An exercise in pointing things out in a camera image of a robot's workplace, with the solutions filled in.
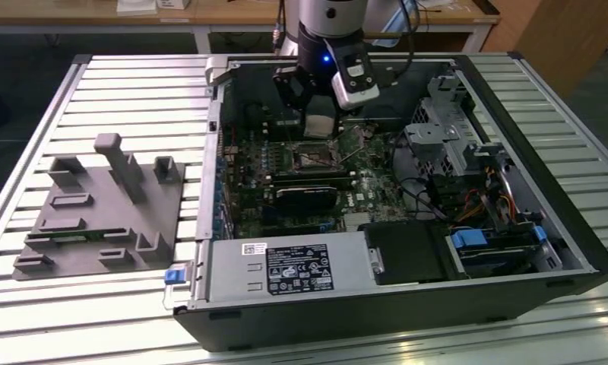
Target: cable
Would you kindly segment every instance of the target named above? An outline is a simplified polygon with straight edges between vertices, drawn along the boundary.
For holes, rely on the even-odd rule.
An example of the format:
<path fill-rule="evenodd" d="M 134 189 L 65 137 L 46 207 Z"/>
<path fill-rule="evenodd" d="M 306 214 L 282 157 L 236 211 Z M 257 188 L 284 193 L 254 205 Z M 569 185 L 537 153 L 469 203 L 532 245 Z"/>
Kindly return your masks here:
<path fill-rule="evenodd" d="M 412 58 L 414 57 L 413 33 L 416 32 L 416 29 L 418 29 L 420 23 L 420 12 L 418 6 L 416 6 L 416 0 L 412 0 L 412 10 L 414 10 L 414 27 L 409 22 L 409 13 L 404 0 L 398 0 L 398 6 L 401 8 L 402 16 L 405 17 L 405 28 L 408 29 L 408 59 L 405 60 L 405 66 L 394 72 L 394 79 L 398 79 L 398 77 L 408 71 L 412 64 Z"/>
<path fill-rule="evenodd" d="M 428 21 L 428 13 L 441 13 L 441 10 L 428 10 L 428 8 L 421 4 L 416 3 L 421 8 L 424 8 L 422 12 L 425 15 L 425 33 L 429 33 L 429 21 Z"/>
<path fill-rule="evenodd" d="M 418 197 L 417 194 L 414 194 L 408 189 L 405 189 L 405 187 L 401 185 L 402 180 L 398 180 L 398 178 L 396 177 L 396 172 L 394 172 L 394 154 L 396 154 L 396 144 L 398 143 L 398 139 L 401 139 L 401 137 L 402 137 L 402 131 L 398 133 L 398 136 L 394 138 L 394 146 L 393 146 L 393 151 L 392 151 L 392 154 L 390 154 L 390 169 L 392 169 L 392 179 L 394 181 L 394 184 L 401 188 L 401 191 L 405 193 L 405 195 L 408 195 L 418 203 L 421 203 L 422 206 L 426 207 L 429 212 L 434 214 L 434 217 L 437 217 L 438 220 L 448 222 L 448 217 L 441 213 L 441 211 L 437 209 L 437 207 L 432 206 L 428 202 L 425 202 L 425 200 L 422 200 Z"/>
<path fill-rule="evenodd" d="M 281 36 L 285 32 L 285 5 L 284 0 L 280 0 L 280 7 L 276 11 L 274 29 L 272 30 L 272 51 L 274 53 L 281 49 Z"/>

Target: aluminum extrusion table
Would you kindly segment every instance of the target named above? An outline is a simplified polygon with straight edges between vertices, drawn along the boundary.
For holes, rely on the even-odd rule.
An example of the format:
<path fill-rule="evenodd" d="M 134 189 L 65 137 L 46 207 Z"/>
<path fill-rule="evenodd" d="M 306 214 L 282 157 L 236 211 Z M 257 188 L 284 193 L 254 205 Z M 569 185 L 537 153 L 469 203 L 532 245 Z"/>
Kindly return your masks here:
<path fill-rule="evenodd" d="M 53 156 L 78 154 L 85 166 L 105 166 L 91 150 L 91 138 L 105 132 L 121 134 L 138 163 L 170 154 L 188 165 L 174 261 L 193 259 L 206 57 L 77 57 L 69 68 L 0 195 L 0 363 L 608 361 L 608 283 L 506 322 L 210 354 L 170 317 L 189 292 L 186 286 L 165 292 L 164 271 L 10 279 L 51 185 L 43 172 Z M 608 248 L 608 151 L 524 61 L 505 54 L 470 60 Z"/>

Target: blue latch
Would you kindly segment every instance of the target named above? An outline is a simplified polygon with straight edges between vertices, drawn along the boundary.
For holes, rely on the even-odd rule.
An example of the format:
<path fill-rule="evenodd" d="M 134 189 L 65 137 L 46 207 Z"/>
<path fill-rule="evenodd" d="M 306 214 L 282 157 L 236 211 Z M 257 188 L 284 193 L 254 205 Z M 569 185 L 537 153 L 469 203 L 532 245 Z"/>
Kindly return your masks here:
<path fill-rule="evenodd" d="M 538 239 L 538 242 L 546 241 L 546 233 L 542 227 L 534 226 L 534 235 L 536 238 Z"/>
<path fill-rule="evenodd" d="M 186 283 L 186 268 L 170 268 L 164 273 L 164 284 L 174 285 Z"/>
<path fill-rule="evenodd" d="M 450 237 L 456 249 L 462 247 L 485 246 L 486 238 L 481 230 L 458 230 Z"/>

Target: warning label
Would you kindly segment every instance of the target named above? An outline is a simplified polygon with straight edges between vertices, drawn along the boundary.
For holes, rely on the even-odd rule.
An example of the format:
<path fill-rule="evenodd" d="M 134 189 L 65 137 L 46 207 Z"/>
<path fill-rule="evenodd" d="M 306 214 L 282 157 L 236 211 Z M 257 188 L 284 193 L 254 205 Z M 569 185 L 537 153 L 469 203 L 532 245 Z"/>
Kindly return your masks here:
<path fill-rule="evenodd" d="M 333 290 L 326 245 L 265 249 L 265 268 L 272 295 Z"/>

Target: barcode sticker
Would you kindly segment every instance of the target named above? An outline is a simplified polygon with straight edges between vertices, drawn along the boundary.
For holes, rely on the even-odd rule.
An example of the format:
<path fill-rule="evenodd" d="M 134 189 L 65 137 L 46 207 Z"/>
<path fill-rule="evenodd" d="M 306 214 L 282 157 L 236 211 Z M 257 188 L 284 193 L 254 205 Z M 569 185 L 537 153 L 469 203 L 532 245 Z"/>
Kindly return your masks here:
<path fill-rule="evenodd" d="M 265 242 L 244 243 L 241 245 L 241 255 L 264 255 L 266 247 L 268 244 Z"/>

